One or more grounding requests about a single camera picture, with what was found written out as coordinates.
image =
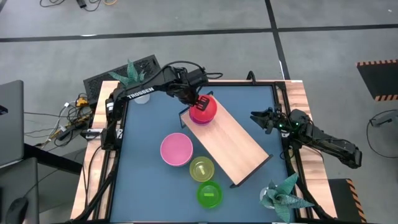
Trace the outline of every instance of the wooden ramp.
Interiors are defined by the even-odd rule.
[[[233,184],[240,185],[272,155],[268,155],[223,105],[214,99],[217,103],[217,114],[210,123],[204,126],[197,125],[191,120],[189,110],[181,115],[181,120],[213,156]]]

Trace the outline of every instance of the wire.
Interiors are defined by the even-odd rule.
[[[95,4],[98,2],[97,6],[94,9],[86,9],[86,7],[84,7],[84,10],[86,10],[87,12],[94,12],[100,6],[101,0],[96,0],[96,1],[88,0],[88,2],[90,2],[91,4]]]
[[[106,2],[106,0],[104,0],[104,4],[107,5],[107,6],[112,6],[112,5],[115,4],[117,1],[118,1],[118,0],[114,0],[113,2],[108,3],[108,2]]]
[[[79,152],[78,154],[76,154],[75,158],[73,159],[74,161],[76,160],[77,155],[79,155],[80,153],[81,153],[81,152]],[[51,173],[45,175],[43,178],[41,178],[39,181],[37,181],[36,184],[33,185],[33,186],[24,194],[23,197],[25,197],[34,187],[38,186],[38,184],[39,184],[42,180],[46,179],[48,176],[50,176],[51,174],[55,173],[55,172],[58,171],[58,170],[59,170],[59,169],[54,170],[53,172],[51,172]]]
[[[289,153],[289,149],[290,149],[290,148],[284,149],[284,150],[279,154],[279,158],[281,158],[282,160],[285,160],[285,158],[282,157],[282,155],[283,155],[283,153],[286,152],[286,151],[287,151],[287,153]],[[290,159],[292,159],[293,157],[294,157],[293,154],[292,154],[292,155],[289,154],[289,158],[290,158]]]
[[[302,141],[300,141],[300,140],[298,140],[298,139],[295,139],[295,140],[298,141],[300,144],[302,144],[302,145],[305,146],[304,142],[302,142]],[[323,158],[322,153],[321,153],[318,149],[314,149],[312,146],[308,146],[308,148],[310,148],[310,149],[312,149],[314,152],[318,153],[319,156],[322,157],[322,160],[323,160],[323,161],[325,160],[325,159]]]
[[[93,156],[91,157],[90,165],[91,165],[92,160],[94,159],[94,156],[95,156],[96,152],[98,152],[99,148],[101,148],[101,147],[102,147],[102,146],[99,146],[99,147],[96,149],[96,151],[94,152]],[[90,178],[90,167],[91,167],[90,165],[89,165],[89,168],[88,168],[88,179]],[[87,215],[90,215],[90,213],[91,213],[92,210],[93,210],[93,206],[96,206],[96,204],[98,203],[99,198],[102,197],[102,195],[103,195],[104,191],[106,190],[106,188],[108,187],[108,185],[111,183],[111,181],[113,181],[113,179],[114,179],[114,174],[113,174],[113,172],[114,172],[114,169],[115,169],[115,167],[116,167],[117,165],[118,165],[118,161],[115,160],[114,163],[113,163],[113,166],[112,166],[112,168],[111,168],[111,171],[109,172],[107,178],[105,178],[105,181],[98,187],[98,191],[97,191],[97,193],[94,195],[94,197],[92,198],[91,202],[90,202],[90,203],[88,204],[88,206],[84,209],[84,211],[82,211],[82,213],[81,213],[79,216],[77,216],[74,220],[87,220],[87,218],[88,218]]]
[[[34,113],[34,112],[24,112],[25,114],[32,114],[32,115],[42,115],[42,116],[54,116],[54,117],[59,117],[59,115],[55,114],[48,114],[48,113]]]
[[[370,147],[370,148],[372,149],[372,151],[375,152],[377,155],[379,155],[379,156],[381,156],[381,157],[384,157],[384,158],[387,158],[387,159],[397,159],[398,156],[385,156],[385,155],[381,154],[380,152],[377,152],[375,149],[373,149],[373,147],[372,147],[372,145],[371,145],[371,142],[370,142],[370,140],[369,140],[369,125],[371,124],[371,121],[374,120],[375,117],[377,117],[377,116],[379,116],[379,115],[382,115],[382,114],[384,114],[384,113],[391,112],[391,111],[397,111],[397,110],[386,110],[386,111],[380,112],[380,113],[374,115],[374,116],[368,121],[368,125],[366,125],[366,140],[368,140],[368,145],[369,145],[369,147]]]
[[[158,76],[161,72],[163,72],[163,70],[165,70],[167,67],[169,67],[170,65],[176,64],[176,63],[187,63],[187,64],[194,65],[194,66],[198,67],[202,71],[204,70],[204,68],[202,68],[199,64],[197,64],[195,62],[184,61],[184,60],[174,61],[174,62],[165,64],[154,76],[148,78],[145,82],[141,83],[141,85],[145,85],[146,83],[149,83],[156,76]]]
[[[90,163],[89,163],[89,165],[88,165],[87,188],[85,189],[85,190],[86,190],[86,199],[85,199],[85,203],[86,203],[87,205],[88,205],[88,189],[89,189],[89,187],[90,187],[90,171],[91,171],[91,165],[92,165],[92,163],[93,163],[93,161],[94,161],[95,155],[97,154],[97,152],[98,152],[100,149],[101,149],[101,146],[98,146],[98,148],[95,150],[93,156],[91,157]],[[83,169],[83,175],[85,176],[85,167],[83,166],[82,169]]]
[[[72,139],[69,139],[67,142],[65,142],[65,143],[63,143],[63,144],[61,144],[61,145],[59,145],[59,146],[55,146],[55,147],[53,147],[52,149],[49,149],[49,150],[47,150],[46,152],[50,152],[50,151],[52,151],[52,150],[55,150],[55,149],[57,149],[57,148],[59,148],[59,147],[64,147],[64,146],[66,146],[67,144],[69,144],[72,140],[74,140],[77,136],[79,136],[78,134],[77,135],[75,135],[74,137],[72,137]]]
[[[62,0],[62,1],[60,1],[60,0],[55,0],[55,1],[51,1],[50,0],[50,2],[52,3],[52,5],[47,5],[47,6],[44,6],[43,5],[43,0],[40,0],[40,6],[42,6],[42,7],[52,7],[52,6],[58,6],[58,5],[61,5],[65,0]]]
[[[44,137],[48,137],[48,134],[46,134],[45,136],[31,136],[29,134],[24,134],[25,136],[28,136],[30,138],[44,138]]]
[[[24,197],[25,197],[34,187],[36,187],[42,180],[44,180],[46,177],[48,177],[49,175],[55,173],[55,172],[58,171],[58,170],[59,170],[59,169],[54,170],[53,172],[51,172],[51,173],[45,175],[43,178],[41,178],[39,181],[37,181],[36,184],[33,185],[33,186],[24,194]]]
[[[47,129],[41,129],[41,130],[36,130],[36,131],[30,131],[24,134],[32,134],[32,133],[36,133],[36,132],[41,132],[41,131],[49,131],[49,130],[54,130],[54,128],[47,128]]]
[[[55,134],[55,132],[57,132],[57,129],[58,129],[58,127],[60,126],[61,116],[63,115],[63,113],[65,112],[65,110],[68,108],[68,106],[69,106],[69,104],[67,104],[67,106],[64,106],[64,107],[61,109],[60,114],[59,114],[59,116],[58,116],[58,120],[57,120],[57,122],[55,123],[54,130],[52,130],[52,131],[50,132],[50,134],[49,134],[49,136],[47,137],[46,141],[48,141],[48,140],[50,139],[51,135],[53,135],[53,134]]]
[[[221,72],[212,72],[212,73],[206,73],[207,75],[218,75],[217,77],[207,77],[208,79],[219,79],[221,78],[224,74],[222,74]]]

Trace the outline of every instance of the wooden board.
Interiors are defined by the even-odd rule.
[[[106,115],[105,115],[105,99],[109,98],[109,94],[113,92],[113,90],[118,86],[118,81],[106,81],[103,82],[101,92],[99,94],[99,100],[97,104],[97,108],[94,115],[93,120],[93,129],[103,129],[106,127]],[[94,140],[91,140],[87,144],[85,160],[83,164],[83,168],[86,172],[86,181],[88,178],[88,166],[90,164],[91,158],[93,157],[94,152],[96,149],[101,145],[100,137],[97,137]],[[100,183],[100,176],[101,176],[101,169],[104,162],[105,151],[99,150],[95,157],[93,158],[93,162],[91,165],[90,171],[90,184],[88,189],[88,201],[90,202],[91,199],[94,197],[95,193],[98,190],[98,186]],[[113,160],[109,162],[108,171],[110,170],[111,164]],[[99,217],[105,217],[105,210],[106,210],[106,203],[108,202],[108,190],[103,195],[103,198],[106,200],[102,200],[101,209],[99,211]],[[85,208],[85,184],[83,179],[83,171],[80,174],[80,180],[76,191],[75,196],[75,203],[73,204],[72,214],[70,218],[76,218],[79,216]]]
[[[210,97],[217,103],[217,114],[210,123],[197,125],[191,120],[189,110],[181,115],[181,120],[238,185],[269,156],[224,106],[214,96]]]
[[[307,95],[305,94],[304,84],[302,81],[291,81],[285,82],[287,90],[287,98],[289,99],[290,110],[298,109],[304,111],[306,114],[311,116],[310,107],[308,105]],[[282,104],[284,109],[284,102],[282,98],[282,92],[278,90],[279,102]],[[303,165],[305,181],[307,183],[307,189],[319,203],[319,205],[332,217],[337,217],[335,204],[333,197],[331,196],[330,186],[328,177],[326,175],[325,165],[323,164],[323,158],[319,151],[316,149],[303,146],[300,149],[300,157]],[[295,157],[292,158],[292,164],[294,169],[297,171],[297,165],[295,163]],[[296,186],[297,196],[302,197],[300,189]],[[307,217],[305,209],[300,209],[300,214],[303,218]]]
[[[211,82],[251,82],[251,80],[212,80]],[[258,80],[257,82],[281,82],[281,80]],[[289,97],[289,105],[291,109],[299,109],[311,115],[310,107],[308,105],[308,100],[305,94],[304,85],[302,81],[286,80],[285,83],[286,83],[287,94]],[[93,122],[93,128],[104,128],[106,126],[104,102],[105,99],[109,97],[109,94],[117,87],[117,84],[118,82],[116,81],[103,82],[101,93],[98,99],[99,104],[97,105],[95,119]],[[100,145],[100,140],[93,140],[89,142],[85,156],[85,163],[84,163],[85,170],[88,170],[88,163],[90,162],[90,159],[95,149],[99,145]],[[315,200],[317,200],[317,202],[329,215],[337,217],[322,157],[316,151],[307,147],[303,147],[300,150],[300,155],[302,159],[308,190],[314,196]],[[94,196],[94,194],[98,189],[98,183],[100,181],[100,173],[103,165],[103,159],[104,159],[103,153],[99,152],[97,153],[95,160],[91,165],[90,188],[88,189],[88,195],[90,199],[92,198],[92,196]],[[101,203],[101,210],[99,213],[100,218],[104,217],[107,202],[108,202],[108,194],[106,192],[104,194],[103,201]],[[84,191],[84,182],[82,174],[80,175],[80,181],[76,192],[75,203],[73,204],[71,218],[77,217],[81,213],[81,211],[83,211],[84,206],[85,206],[85,191]],[[302,217],[305,217],[304,210],[301,210],[301,212],[302,212]]]

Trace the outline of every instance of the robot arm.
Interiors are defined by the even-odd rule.
[[[287,136],[292,147],[300,149],[302,145],[306,145],[337,157],[352,169],[361,167],[362,152],[353,143],[325,134],[303,111],[293,110],[287,117],[282,113],[281,107],[277,106],[275,111],[268,108],[251,114],[250,118],[262,129],[266,129],[266,134],[276,128]]]
[[[171,67],[173,63],[190,63],[198,69],[187,72],[186,68]],[[208,84],[207,75],[205,69],[195,63],[178,61],[168,63],[142,83],[116,88],[105,101],[107,127],[101,132],[103,149],[115,150],[120,147],[116,125],[123,116],[125,102],[154,91],[163,91],[171,97],[176,96],[185,105],[194,106],[201,103],[198,101],[198,92],[202,86]]]

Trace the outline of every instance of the green plant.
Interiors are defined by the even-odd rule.
[[[127,60],[127,77],[117,74],[116,72],[109,72],[114,79],[119,80],[125,87],[134,83],[140,83],[144,81],[145,73],[141,72],[138,74],[134,64]]]
[[[260,203],[265,207],[275,208],[275,212],[278,217],[286,223],[290,221],[291,208],[305,208],[314,206],[314,204],[290,194],[298,177],[299,176],[297,173],[295,173],[278,186],[271,181],[268,185],[267,193],[260,201]]]

